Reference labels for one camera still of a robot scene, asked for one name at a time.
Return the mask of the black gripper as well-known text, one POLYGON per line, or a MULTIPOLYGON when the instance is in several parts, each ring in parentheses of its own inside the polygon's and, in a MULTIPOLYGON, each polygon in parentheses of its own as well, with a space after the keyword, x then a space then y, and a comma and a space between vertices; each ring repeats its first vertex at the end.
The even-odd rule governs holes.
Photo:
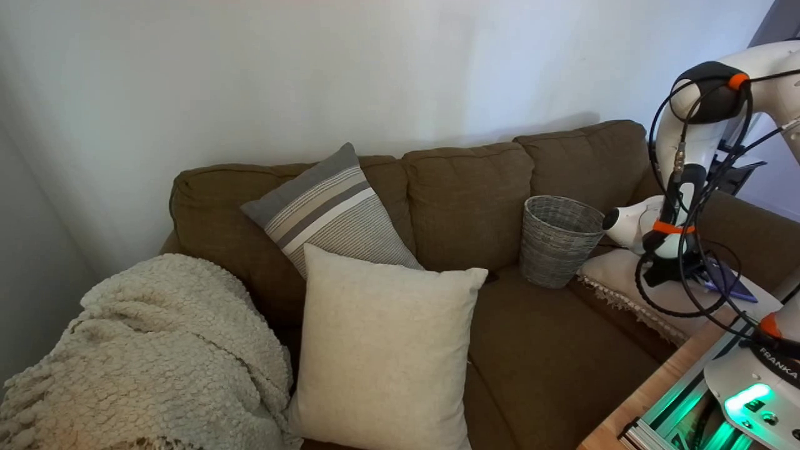
POLYGON ((697 255, 687 253, 680 258, 659 258, 659 255, 647 255, 646 258, 646 270, 644 270, 644 279, 656 287, 662 284, 667 279, 684 279, 686 275, 691 275, 697 268, 697 255))

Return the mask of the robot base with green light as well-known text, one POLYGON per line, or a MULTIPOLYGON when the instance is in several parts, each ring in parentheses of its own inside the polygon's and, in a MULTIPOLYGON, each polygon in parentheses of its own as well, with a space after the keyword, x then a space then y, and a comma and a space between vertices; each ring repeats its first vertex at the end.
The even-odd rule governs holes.
POLYGON ((800 450, 800 300, 735 319, 621 440, 634 450, 800 450))

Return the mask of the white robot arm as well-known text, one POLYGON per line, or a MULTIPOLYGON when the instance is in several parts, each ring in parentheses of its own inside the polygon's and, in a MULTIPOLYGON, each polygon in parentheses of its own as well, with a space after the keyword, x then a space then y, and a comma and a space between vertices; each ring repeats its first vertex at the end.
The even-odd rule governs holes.
POLYGON ((780 39, 680 73, 659 105, 647 157, 661 193, 606 215, 606 232, 637 247, 644 279, 661 284, 704 273, 697 222, 710 193, 741 154, 755 113, 766 113, 800 154, 800 39, 780 39))

